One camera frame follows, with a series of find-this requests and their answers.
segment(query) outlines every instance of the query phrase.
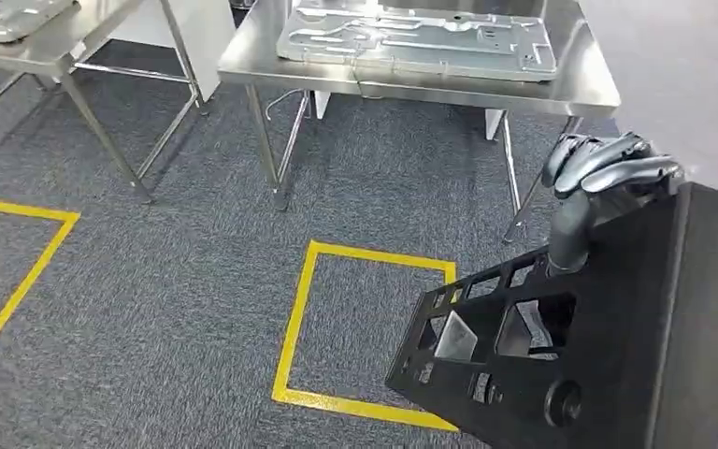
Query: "yellow floor marking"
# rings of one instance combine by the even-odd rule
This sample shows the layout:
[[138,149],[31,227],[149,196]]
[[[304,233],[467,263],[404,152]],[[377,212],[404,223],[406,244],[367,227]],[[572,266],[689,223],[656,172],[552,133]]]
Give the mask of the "yellow floor marking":
[[307,306],[309,286],[312,283],[312,275],[315,272],[315,262],[319,253],[341,255],[409,267],[440,269],[444,271],[445,283],[455,281],[454,262],[405,254],[383,253],[310,240],[307,255],[304,259],[304,266],[301,269],[298,288],[295,293],[293,311],[291,311],[290,321],[287,324],[287,332],[285,333],[285,340],[282,344],[280,363],[277,366],[277,377],[274,380],[271,397],[278,402],[301,405],[329,412],[346,413],[395,423],[457,431],[458,429],[455,426],[432,413],[288,389],[287,383],[290,379],[290,369],[293,365],[295,344],[298,340],[298,333],[301,330],[301,322],[304,320],[304,310]]
[[53,239],[50,240],[48,246],[45,248],[45,250],[35,262],[35,264],[29,270],[28,274],[26,274],[26,277],[23,278],[21,283],[18,285],[18,288],[16,288],[12,295],[9,297],[9,299],[7,300],[7,304],[5,304],[4,308],[1,309],[1,330],[9,317],[21,303],[21,300],[29,291],[32,284],[35,283],[40,273],[42,273],[42,270],[45,269],[45,266],[50,262],[50,259],[53,257],[53,254],[59,248],[59,245],[62,244],[62,240],[64,240],[65,237],[67,237],[67,234],[70,233],[70,230],[73,229],[73,225],[79,219],[80,214],[75,212],[66,212],[63,210],[42,209],[35,208],[32,206],[22,206],[18,204],[10,204],[3,202],[0,202],[0,212],[10,213],[13,215],[23,215],[26,217],[44,218],[48,220],[59,220],[62,222],[62,226],[56,232],[56,235],[53,236]]

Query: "floor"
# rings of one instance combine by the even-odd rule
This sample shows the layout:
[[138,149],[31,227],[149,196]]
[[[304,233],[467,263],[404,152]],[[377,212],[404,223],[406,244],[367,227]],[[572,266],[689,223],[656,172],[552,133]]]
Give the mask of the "floor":
[[[174,69],[168,52],[134,44],[98,57]],[[75,77],[134,164],[187,95]],[[277,149],[294,107],[275,112]],[[149,178],[157,204],[143,206],[64,94],[22,80],[0,100],[0,200],[80,213],[0,332],[0,447],[481,445],[278,403],[271,387],[311,239],[454,261],[459,276],[543,243],[545,192],[526,236],[501,244],[508,179],[482,110],[335,95],[303,126],[284,213],[271,207],[243,90],[221,87],[208,111],[173,138]],[[562,121],[512,114],[522,184]],[[616,133],[612,121],[585,126]],[[0,213],[0,309],[57,229]],[[289,386],[413,408],[382,379],[413,301],[441,282],[430,269],[319,258]]]

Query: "yellow square marking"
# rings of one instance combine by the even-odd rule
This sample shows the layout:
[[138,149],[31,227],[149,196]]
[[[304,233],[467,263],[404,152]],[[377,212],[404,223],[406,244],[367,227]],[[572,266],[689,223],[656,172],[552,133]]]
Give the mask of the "yellow square marking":
[[10,204],[10,203],[2,203],[2,202],[0,202],[0,212],[11,213],[14,215],[23,215],[26,217],[45,218],[48,220],[58,220],[58,221],[62,222],[62,226],[59,228],[59,231],[56,232],[56,235],[53,236],[53,239],[50,240],[50,243],[45,248],[45,251],[42,252],[42,254],[39,256],[39,258],[35,262],[34,266],[29,270],[29,273],[26,274],[26,277],[23,278],[21,283],[18,285],[18,288],[15,289],[15,291],[9,297],[9,299],[7,300],[7,304],[5,304],[4,308],[1,309],[1,311],[0,311],[0,330],[1,330],[1,328],[4,327],[4,324],[9,319],[9,317],[12,315],[12,313],[18,307],[18,304],[21,303],[21,300],[26,295],[26,292],[29,291],[29,288],[31,288],[32,284],[35,283],[35,281],[39,277],[40,273],[42,273],[42,270],[45,269],[45,266],[50,262],[50,258],[56,252],[56,249],[59,248],[59,245],[62,243],[62,240],[64,240],[65,237],[67,237],[67,234],[69,234],[70,230],[73,229],[73,225],[76,223],[77,219],[80,217],[80,214],[75,213],[75,212],[65,212],[63,210],[41,209],[41,208],[34,208],[31,206],[21,206],[18,204]]
[[277,366],[277,377],[274,380],[271,397],[278,402],[302,405],[304,407],[329,412],[353,414],[395,423],[458,431],[455,426],[432,413],[400,409],[354,399],[336,398],[310,393],[308,391],[293,390],[287,387],[290,378],[290,369],[293,365],[295,343],[298,340],[298,333],[301,330],[301,322],[304,319],[304,309],[307,306],[309,286],[312,283],[312,275],[315,271],[315,259],[319,253],[405,265],[408,267],[440,269],[444,272],[444,283],[455,281],[454,262],[412,255],[382,253],[379,251],[363,250],[360,248],[332,245],[310,240],[309,247],[307,248],[307,256],[304,260],[304,267],[301,270],[301,278],[298,281],[298,290],[295,294],[293,311],[291,312],[290,321],[287,324],[287,333],[285,334],[285,340],[282,344],[280,363]]

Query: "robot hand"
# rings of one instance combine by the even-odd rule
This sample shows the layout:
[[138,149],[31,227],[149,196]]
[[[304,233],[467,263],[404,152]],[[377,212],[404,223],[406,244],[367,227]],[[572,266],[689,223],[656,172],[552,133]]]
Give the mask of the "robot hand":
[[651,142],[634,133],[619,138],[565,134],[544,165],[542,179],[566,199],[579,189],[599,194],[621,185],[657,184],[681,173],[671,156],[658,154]]

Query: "metal sheet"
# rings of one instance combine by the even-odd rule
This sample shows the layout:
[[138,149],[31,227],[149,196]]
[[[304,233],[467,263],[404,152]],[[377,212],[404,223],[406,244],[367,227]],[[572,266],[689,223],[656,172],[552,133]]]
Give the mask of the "metal sheet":
[[75,0],[0,0],[0,43],[29,36]]
[[553,80],[541,18],[302,0],[277,54],[312,63],[378,67],[499,80]]

